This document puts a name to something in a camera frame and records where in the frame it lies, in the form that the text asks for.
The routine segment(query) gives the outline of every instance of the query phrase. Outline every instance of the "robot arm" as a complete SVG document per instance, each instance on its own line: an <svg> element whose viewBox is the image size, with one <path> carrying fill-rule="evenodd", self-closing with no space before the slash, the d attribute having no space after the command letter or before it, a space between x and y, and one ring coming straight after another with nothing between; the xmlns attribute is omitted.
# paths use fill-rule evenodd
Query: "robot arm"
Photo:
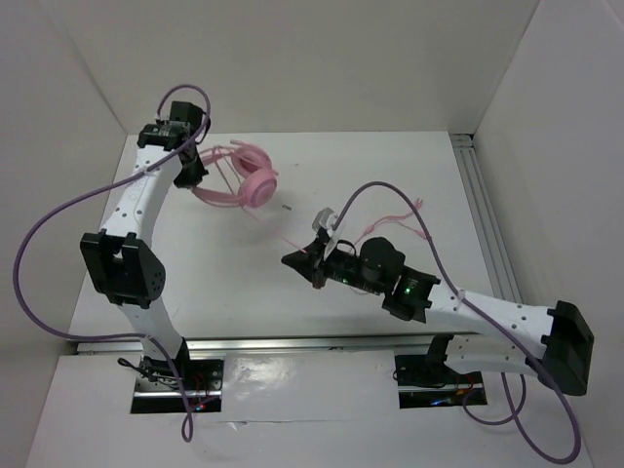
<svg viewBox="0 0 624 468"><path fill-rule="evenodd" d="M315 289L327 279L358 290L384 295L382 308L402 320L451 326L478 333L436 336L427 355L430 366L458 373L502 371L535 375L525 355L464 300L486 310L490 317L516 337L551 373L568 395L587 392L594 336L579 310L559 301L557 306L535 307L496 299L450 287L433 275L405 266L406 256L382 237L368 239L360 254L335 248L334 217L325 209L313 227L317 237L306 247L282 258Z"/></svg>
<svg viewBox="0 0 624 468"><path fill-rule="evenodd" d="M121 201L98 233L83 236L80 249L96 290L128 318L135 332L154 336L179 369L188 361L184 338L174 329L161 297L165 267L151 251L156 219L172 183L197 185L208 172L197 146L189 147L155 170L147 168L181 146L200 127L203 110L189 102L172 103L169 120L145 126L138 137L134 174L144 177L124 190ZM143 360L152 371L170 373L165 357L149 339L141 340Z"/></svg>

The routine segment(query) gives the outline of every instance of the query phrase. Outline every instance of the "table surface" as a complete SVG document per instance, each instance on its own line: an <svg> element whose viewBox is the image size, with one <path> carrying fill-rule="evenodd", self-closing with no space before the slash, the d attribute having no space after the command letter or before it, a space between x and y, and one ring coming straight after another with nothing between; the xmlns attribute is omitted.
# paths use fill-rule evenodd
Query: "table surface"
<svg viewBox="0 0 624 468"><path fill-rule="evenodd" d="M461 407L399 409L392 351L227 356L221 412L195 415L190 444L180 436L182 414L130 414L136 375L116 359L59 359L27 468L552 466L513 425L478 425ZM510 381L518 398L518 378ZM566 414L551 390L527 383L527 431L565 455ZM473 411L505 417L500 378L486 374L485 385L488 405ZM592 466L585 448L568 466Z"/></svg>
<svg viewBox="0 0 624 468"><path fill-rule="evenodd" d="M203 148L232 138L265 149L279 171L278 190L266 206L255 211L263 222L239 209L205 205L187 190L170 190L154 230L152 249L167 268L163 298L182 335L275 337L443 331L397 320L381 309L380 297L357 295L343 285L329 282L315 291L280 263L293 248L272 229L305 246L314 239L311 223L319 210L331 207L339 212L354 190L374 179L394 183L412 199L424 200L421 213L453 281L466 289L491 294L447 133L212 135ZM136 140L136 136L129 136L116 179L131 172ZM225 187L215 168L202 186ZM121 189L111 193L104 218L120 195ZM370 189L346 217L342 237L355 240L380 217L408 211L393 192ZM417 227L413 218L407 223ZM406 265L438 273L425 241L411 231L387 224L374 235L386 236L405 253ZM130 330L125 317L95 292L86 277L70 331L101 334Z"/></svg>

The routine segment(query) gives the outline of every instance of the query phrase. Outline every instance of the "pink headphones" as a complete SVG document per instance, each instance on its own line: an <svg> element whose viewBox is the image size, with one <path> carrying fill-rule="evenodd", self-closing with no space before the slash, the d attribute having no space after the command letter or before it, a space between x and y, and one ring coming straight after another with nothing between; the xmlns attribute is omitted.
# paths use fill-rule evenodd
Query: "pink headphones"
<svg viewBox="0 0 624 468"><path fill-rule="evenodd" d="M218 207L258 208L268 202L277 189L277 172L271 158L262 148L254 144L232 139L232 146L214 146L202 151L204 167L214 164L225 180L230 193L193 187L193 194L203 202ZM218 164L224 160L240 183L238 191L230 185L225 173Z"/></svg>

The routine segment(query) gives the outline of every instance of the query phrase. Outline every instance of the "white wall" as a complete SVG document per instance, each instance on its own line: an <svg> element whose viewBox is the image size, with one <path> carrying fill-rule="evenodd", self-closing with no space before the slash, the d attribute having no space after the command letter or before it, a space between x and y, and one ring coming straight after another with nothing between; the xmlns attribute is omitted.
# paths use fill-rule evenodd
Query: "white wall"
<svg viewBox="0 0 624 468"><path fill-rule="evenodd" d="M25 464L62 352L62 342L36 329L15 301L15 252L37 218L113 178L125 134L34 1L3 2L0 63L0 466L13 468ZM85 273L80 236L98 228L104 202L53 220L26 256L26 297L62 330Z"/></svg>
<svg viewBox="0 0 624 468"><path fill-rule="evenodd" d="M537 0L41 0L131 134L180 81L220 133L474 133Z"/></svg>
<svg viewBox="0 0 624 468"><path fill-rule="evenodd" d="M623 19L623 0L542 0L476 134L521 291L575 302L596 334L574 403L598 468L624 433Z"/></svg>

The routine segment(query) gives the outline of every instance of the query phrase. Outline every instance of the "wall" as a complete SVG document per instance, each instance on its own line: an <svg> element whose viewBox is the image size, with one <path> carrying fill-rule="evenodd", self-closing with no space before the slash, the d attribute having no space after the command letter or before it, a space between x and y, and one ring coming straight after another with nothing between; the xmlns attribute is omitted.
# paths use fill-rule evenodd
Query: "wall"
<svg viewBox="0 0 624 468"><path fill-rule="evenodd" d="M130 134L163 89L219 133L474 133L537 0L41 0Z"/></svg>
<svg viewBox="0 0 624 468"><path fill-rule="evenodd" d="M60 340L39 331L18 307L11 286L14 255L41 215L113 178L125 134L37 4L7 0L2 7L0 466L14 468L25 464L63 350ZM26 255L26 297L62 330L85 273L80 236L98 227L104 202L99 198L51 221Z"/></svg>
<svg viewBox="0 0 624 468"><path fill-rule="evenodd" d="M475 139L521 291L575 302L596 334L574 405L598 468L624 433L622 19L622 0L542 0Z"/></svg>

